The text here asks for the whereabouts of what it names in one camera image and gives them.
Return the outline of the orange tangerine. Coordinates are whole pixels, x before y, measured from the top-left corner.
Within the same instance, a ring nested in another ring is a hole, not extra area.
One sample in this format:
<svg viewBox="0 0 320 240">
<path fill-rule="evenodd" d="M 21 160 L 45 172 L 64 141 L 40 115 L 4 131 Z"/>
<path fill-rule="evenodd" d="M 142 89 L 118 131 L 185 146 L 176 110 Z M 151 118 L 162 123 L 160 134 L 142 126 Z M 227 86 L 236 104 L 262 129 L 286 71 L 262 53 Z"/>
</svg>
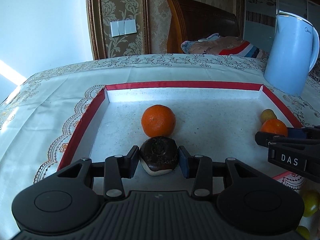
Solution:
<svg viewBox="0 0 320 240">
<path fill-rule="evenodd" d="M 272 133 L 277 135 L 288 136 L 287 126 L 278 119 L 269 119 L 263 123 L 260 129 L 261 132 Z"/>
<path fill-rule="evenodd" d="M 176 117 L 169 107 L 153 105 L 144 111 L 141 125 L 148 137 L 169 137 L 175 129 Z"/>
</svg>

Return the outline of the small yellow-brown round fruit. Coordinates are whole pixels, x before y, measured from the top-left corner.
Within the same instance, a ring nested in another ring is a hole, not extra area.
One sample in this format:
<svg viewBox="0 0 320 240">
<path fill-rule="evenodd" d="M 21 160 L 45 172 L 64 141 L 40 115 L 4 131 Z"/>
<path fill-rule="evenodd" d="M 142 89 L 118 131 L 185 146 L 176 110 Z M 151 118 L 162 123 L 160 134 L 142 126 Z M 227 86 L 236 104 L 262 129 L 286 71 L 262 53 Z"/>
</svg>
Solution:
<svg viewBox="0 0 320 240">
<path fill-rule="evenodd" d="M 271 119 L 277 119 L 277 116 L 275 115 L 274 111 L 272 111 L 271 109 L 263 110 L 260 115 L 261 123 L 264 124 L 267 120 Z"/>
</svg>

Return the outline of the green citrus fruit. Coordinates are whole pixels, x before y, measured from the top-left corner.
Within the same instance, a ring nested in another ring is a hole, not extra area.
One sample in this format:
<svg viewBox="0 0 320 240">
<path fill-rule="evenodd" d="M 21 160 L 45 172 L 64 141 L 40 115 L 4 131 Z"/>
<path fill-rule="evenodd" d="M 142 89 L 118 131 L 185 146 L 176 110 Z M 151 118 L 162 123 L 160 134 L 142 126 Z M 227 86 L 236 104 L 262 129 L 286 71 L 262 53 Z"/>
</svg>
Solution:
<svg viewBox="0 0 320 240">
<path fill-rule="evenodd" d="M 304 217 L 311 217 L 319 208 L 319 193 L 317 191 L 309 190 L 302 193 L 304 202 Z"/>
<path fill-rule="evenodd" d="M 310 232 L 308 228 L 299 225 L 296 229 L 296 232 L 300 234 L 304 239 L 309 240 L 310 239 Z"/>
</svg>

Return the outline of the red shallow box tray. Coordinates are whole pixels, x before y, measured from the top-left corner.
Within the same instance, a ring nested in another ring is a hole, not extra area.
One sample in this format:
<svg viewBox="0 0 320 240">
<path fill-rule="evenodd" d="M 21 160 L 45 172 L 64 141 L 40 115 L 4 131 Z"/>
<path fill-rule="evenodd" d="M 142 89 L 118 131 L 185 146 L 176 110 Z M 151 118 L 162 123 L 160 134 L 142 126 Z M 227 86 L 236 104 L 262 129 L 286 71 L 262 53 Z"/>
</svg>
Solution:
<svg viewBox="0 0 320 240">
<path fill-rule="evenodd" d="M 260 115 L 271 109 L 287 127 L 301 123 L 270 89 L 257 83 L 226 81 L 151 81 L 106 85 L 86 108 L 65 149 L 59 168 L 79 160 L 93 162 L 125 155 L 148 136 L 141 118 L 148 107 L 164 105 L 175 115 L 171 134 L 190 154 L 213 161 L 234 157 L 285 181 L 287 171 L 267 161 L 267 149 L 255 143 Z"/>
</svg>

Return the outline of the white embroidered tablecloth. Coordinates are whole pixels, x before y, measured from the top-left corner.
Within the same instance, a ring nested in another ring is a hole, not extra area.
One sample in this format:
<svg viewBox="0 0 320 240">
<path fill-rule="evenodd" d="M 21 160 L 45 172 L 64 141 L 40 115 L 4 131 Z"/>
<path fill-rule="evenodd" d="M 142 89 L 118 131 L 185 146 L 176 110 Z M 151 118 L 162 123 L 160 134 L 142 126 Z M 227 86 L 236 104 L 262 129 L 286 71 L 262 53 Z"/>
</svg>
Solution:
<svg viewBox="0 0 320 240">
<path fill-rule="evenodd" d="M 285 119 L 266 93 L 301 126 L 318 125 L 319 68 L 312 69 L 301 96 L 269 84 L 265 68 L 265 61 L 247 57 L 154 54 L 33 75 L 1 103 L 1 239 L 19 233 L 11 212 L 14 198 L 57 171 L 75 131 L 81 134 L 72 161 L 125 155 L 146 141 L 140 120 L 156 104 L 173 111 L 172 138 L 190 154 L 213 161 L 234 157 L 269 176 L 282 173 L 254 140 L 264 109 Z"/>
</svg>

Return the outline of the light blue electric kettle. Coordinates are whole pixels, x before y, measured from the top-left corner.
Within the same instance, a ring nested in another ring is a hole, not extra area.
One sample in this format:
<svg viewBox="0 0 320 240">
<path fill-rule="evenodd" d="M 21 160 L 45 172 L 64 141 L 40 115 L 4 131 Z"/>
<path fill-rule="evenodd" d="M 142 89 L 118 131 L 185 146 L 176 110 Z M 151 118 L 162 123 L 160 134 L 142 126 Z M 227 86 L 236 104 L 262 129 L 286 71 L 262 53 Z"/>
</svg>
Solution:
<svg viewBox="0 0 320 240">
<path fill-rule="evenodd" d="M 319 55 L 319 35 L 311 22 L 291 12 L 276 14 L 276 32 L 264 78 L 284 93 L 301 96 Z"/>
</svg>

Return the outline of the gold framed wallpaper panel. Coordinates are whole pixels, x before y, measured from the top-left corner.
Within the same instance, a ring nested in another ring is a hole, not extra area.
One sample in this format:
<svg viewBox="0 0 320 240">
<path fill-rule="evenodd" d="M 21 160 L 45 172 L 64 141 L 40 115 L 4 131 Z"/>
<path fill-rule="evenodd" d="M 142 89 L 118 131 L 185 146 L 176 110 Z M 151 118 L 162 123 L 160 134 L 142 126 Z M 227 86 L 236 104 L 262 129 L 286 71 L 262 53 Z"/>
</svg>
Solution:
<svg viewBox="0 0 320 240">
<path fill-rule="evenodd" d="M 148 0 L 86 0 L 93 59 L 151 53 Z M 137 31 L 113 37 L 111 23 L 136 21 Z"/>
</svg>

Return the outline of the white wall switch panel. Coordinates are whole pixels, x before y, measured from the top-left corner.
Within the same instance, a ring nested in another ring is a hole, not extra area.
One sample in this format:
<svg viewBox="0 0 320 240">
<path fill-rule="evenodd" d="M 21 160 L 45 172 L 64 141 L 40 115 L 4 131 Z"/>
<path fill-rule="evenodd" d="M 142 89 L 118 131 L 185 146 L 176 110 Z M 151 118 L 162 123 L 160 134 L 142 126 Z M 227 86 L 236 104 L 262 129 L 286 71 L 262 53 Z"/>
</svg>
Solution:
<svg viewBox="0 0 320 240">
<path fill-rule="evenodd" d="M 137 32 L 135 19 L 110 22 L 110 28 L 112 37 L 129 35 Z"/>
</svg>

